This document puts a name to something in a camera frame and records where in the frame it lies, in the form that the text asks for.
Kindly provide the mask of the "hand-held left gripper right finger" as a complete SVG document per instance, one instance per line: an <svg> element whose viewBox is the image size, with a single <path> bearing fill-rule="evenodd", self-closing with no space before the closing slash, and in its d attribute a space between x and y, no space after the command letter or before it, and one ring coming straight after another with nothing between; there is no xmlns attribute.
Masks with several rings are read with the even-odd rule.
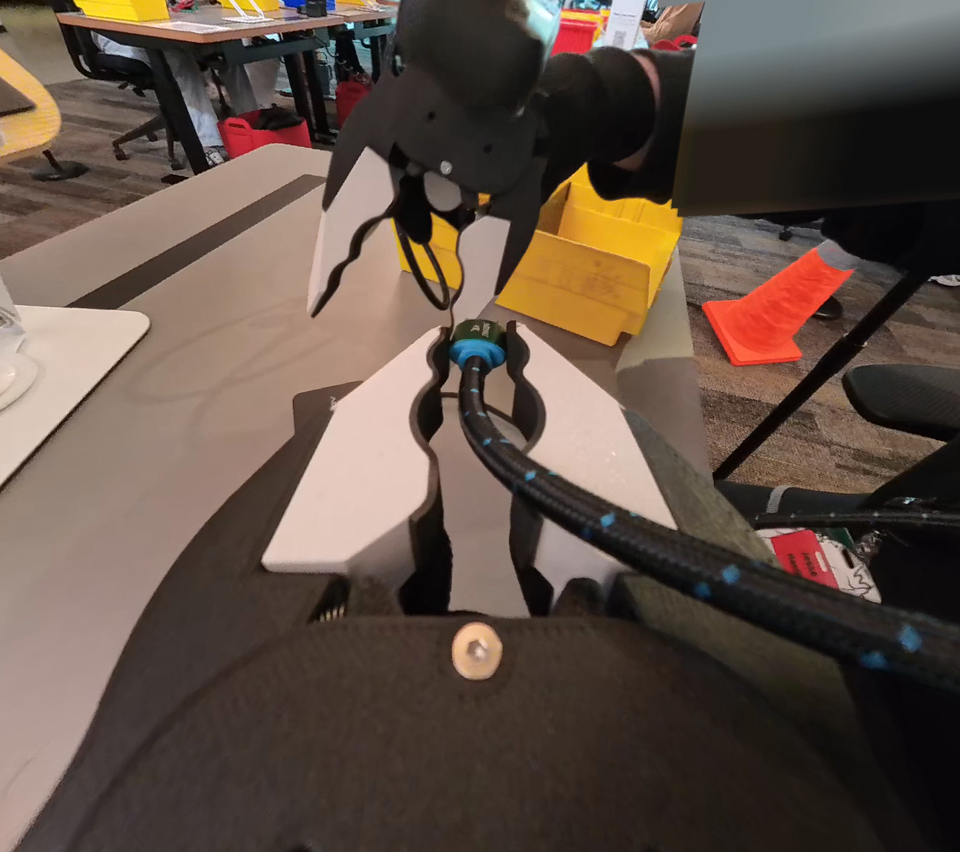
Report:
<svg viewBox="0 0 960 852"><path fill-rule="evenodd" d="M507 370L522 451L598 498L671 530L677 523L620 403L522 322L510 322ZM510 558L532 616L548 615L572 579L594 582L603 600L627 567L510 502Z"/></svg>

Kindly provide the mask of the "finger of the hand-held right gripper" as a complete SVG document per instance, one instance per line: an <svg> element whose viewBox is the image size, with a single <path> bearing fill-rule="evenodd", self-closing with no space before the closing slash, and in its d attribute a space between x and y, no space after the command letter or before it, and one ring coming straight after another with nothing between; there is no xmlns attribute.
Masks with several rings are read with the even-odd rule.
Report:
<svg viewBox="0 0 960 852"><path fill-rule="evenodd" d="M388 217L395 197L390 165L373 150L360 154L335 192L324 191L308 282L310 318L316 318L336 294L346 269Z"/></svg>
<svg viewBox="0 0 960 852"><path fill-rule="evenodd" d="M480 317L497 298L509 231L508 220L483 215L459 233L455 251L461 266L461 284L450 309L453 327Z"/></svg>

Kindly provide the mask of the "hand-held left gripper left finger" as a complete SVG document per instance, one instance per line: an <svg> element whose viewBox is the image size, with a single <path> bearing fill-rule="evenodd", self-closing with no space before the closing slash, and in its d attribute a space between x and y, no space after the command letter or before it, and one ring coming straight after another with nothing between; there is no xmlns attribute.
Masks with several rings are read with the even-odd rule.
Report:
<svg viewBox="0 0 960 852"><path fill-rule="evenodd" d="M431 438L443 424L450 329L428 330L342 398L261 564L373 579L408 615L450 605L452 546Z"/></svg>

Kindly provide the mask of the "person's right hand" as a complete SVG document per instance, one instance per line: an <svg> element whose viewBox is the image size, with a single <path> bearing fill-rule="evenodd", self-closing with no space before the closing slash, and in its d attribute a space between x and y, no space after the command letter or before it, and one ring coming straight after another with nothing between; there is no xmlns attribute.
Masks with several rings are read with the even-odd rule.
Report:
<svg viewBox="0 0 960 852"><path fill-rule="evenodd" d="M636 171L649 150L661 79L646 53L602 47L548 59L536 86L545 123L543 197L586 165Z"/></svg>

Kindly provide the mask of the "large yellow storage bin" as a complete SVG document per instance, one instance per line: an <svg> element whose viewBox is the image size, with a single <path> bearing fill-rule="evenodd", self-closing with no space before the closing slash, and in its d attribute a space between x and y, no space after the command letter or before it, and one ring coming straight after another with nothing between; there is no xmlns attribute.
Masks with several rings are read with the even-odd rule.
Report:
<svg viewBox="0 0 960 852"><path fill-rule="evenodd" d="M493 302L613 346L641 332L681 231L669 203L603 200L583 166L542 206L524 258Z"/></svg>

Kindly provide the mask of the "stack of red bins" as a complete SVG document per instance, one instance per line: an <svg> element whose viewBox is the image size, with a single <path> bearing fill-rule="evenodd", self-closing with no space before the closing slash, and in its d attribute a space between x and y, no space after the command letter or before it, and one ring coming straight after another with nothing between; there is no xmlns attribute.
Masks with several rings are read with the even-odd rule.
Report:
<svg viewBox="0 0 960 852"><path fill-rule="evenodd" d="M610 12L562 10L559 27L550 55L589 53L602 36Z"/></svg>

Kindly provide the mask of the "red floor bin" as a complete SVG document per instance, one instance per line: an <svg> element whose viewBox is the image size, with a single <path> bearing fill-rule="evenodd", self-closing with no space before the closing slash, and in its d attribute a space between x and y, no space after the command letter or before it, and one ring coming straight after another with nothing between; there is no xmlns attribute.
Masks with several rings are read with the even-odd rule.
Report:
<svg viewBox="0 0 960 852"><path fill-rule="evenodd" d="M218 130L230 160L272 144L313 147L306 121L296 112L276 104L227 117L218 122Z"/></svg>

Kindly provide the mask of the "white standing sign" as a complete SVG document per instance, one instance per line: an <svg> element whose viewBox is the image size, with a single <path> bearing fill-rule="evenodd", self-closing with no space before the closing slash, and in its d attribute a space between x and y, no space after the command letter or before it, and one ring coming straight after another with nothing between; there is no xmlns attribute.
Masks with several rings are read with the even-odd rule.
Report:
<svg viewBox="0 0 960 852"><path fill-rule="evenodd" d="M642 19L647 0L611 0L602 46L631 51L646 47Z"/></svg>

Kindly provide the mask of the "orange traffic cone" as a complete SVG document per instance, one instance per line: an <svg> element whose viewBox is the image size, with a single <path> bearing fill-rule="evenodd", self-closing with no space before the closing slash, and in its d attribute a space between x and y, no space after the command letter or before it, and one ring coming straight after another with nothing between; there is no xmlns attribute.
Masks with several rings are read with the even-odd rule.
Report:
<svg viewBox="0 0 960 852"><path fill-rule="evenodd" d="M855 272L860 260L827 240L746 296L702 305L731 365L801 359L795 334Z"/></svg>

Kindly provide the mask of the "red and white badge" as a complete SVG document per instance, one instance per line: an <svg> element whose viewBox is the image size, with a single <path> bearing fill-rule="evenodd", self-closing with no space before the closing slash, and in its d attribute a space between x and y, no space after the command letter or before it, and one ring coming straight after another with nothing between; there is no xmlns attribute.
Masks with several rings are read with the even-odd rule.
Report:
<svg viewBox="0 0 960 852"><path fill-rule="evenodd" d="M845 530L774 527L756 531L788 573L843 594L882 603L869 567L853 551Z"/></svg>

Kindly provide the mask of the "wooden top office table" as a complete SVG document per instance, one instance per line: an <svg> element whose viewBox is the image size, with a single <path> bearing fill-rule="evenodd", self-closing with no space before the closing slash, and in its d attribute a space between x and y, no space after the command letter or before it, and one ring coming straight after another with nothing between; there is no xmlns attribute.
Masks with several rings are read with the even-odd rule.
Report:
<svg viewBox="0 0 960 852"><path fill-rule="evenodd" d="M383 1L374 8L344 15L308 18L281 9L272 18L231 20L222 8L206 7L198 13L176 14L168 20L129 22L91 18L78 11L57 10L54 16L67 28L101 34L117 44L147 52L156 83L158 105L184 150L191 171L209 169L205 151L188 117L186 104L169 64L169 54L181 51L195 59L210 57L226 65L281 60L286 68L294 105L305 120L311 141L330 147L337 137L330 129L321 92L317 52L321 33L350 28L355 37L379 38L390 34L399 4Z"/></svg>

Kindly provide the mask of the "black tripod leg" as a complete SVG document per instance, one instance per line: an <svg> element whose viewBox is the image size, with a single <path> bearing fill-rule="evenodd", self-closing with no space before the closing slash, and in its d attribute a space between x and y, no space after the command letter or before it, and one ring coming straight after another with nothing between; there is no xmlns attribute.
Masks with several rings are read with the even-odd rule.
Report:
<svg viewBox="0 0 960 852"><path fill-rule="evenodd" d="M713 479L725 480L740 468L831 378L858 356L869 340L933 275L930 269L906 271L891 289L817 361L746 437L714 469Z"/></svg>

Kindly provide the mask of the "black rolling office chair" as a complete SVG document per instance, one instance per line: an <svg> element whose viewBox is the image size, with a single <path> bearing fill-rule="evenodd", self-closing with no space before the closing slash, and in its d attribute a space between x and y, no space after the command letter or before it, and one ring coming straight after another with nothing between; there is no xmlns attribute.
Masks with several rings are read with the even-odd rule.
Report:
<svg viewBox="0 0 960 852"><path fill-rule="evenodd" d="M75 26L58 24L64 46L75 68L90 80L112 83L121 90L129 89L143 99L148 92L155 92L156 86L150 66L134 59L104 53L91 36L90 30ZM156 117L135 127L125 135L115 138L111 143L114 159L126 162L129 155L125 146L138 139L156 142L163 134L166 144L167 162L173 172L185 169L177 158L176 143L179 138L163 106L158 107Z"/></svg>

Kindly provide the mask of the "white monitor stand base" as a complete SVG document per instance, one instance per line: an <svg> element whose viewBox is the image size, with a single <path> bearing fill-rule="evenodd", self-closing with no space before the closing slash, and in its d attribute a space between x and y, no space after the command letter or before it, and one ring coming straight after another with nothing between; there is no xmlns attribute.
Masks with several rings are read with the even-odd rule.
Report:
<svg viewBox="0 0 960 852"><path fill-rule="evenodd" d="M18 306L2 330L1 484L6 485L146 337L138 311Z"/></svg>

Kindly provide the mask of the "round yellow table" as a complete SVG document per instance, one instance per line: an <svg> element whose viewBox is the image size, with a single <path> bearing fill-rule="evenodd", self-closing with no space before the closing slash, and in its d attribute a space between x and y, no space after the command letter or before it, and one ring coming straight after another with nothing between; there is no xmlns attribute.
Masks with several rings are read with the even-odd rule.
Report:
<svg viewBox="0 0 960 852"><path fill-rule="evenodd" d="M32 171L39 182L63 182L89 173L81 162L59 161L53 143L62 130L62 115L52 95L16 59L1 51L1 165L41 157Z"/></svg>

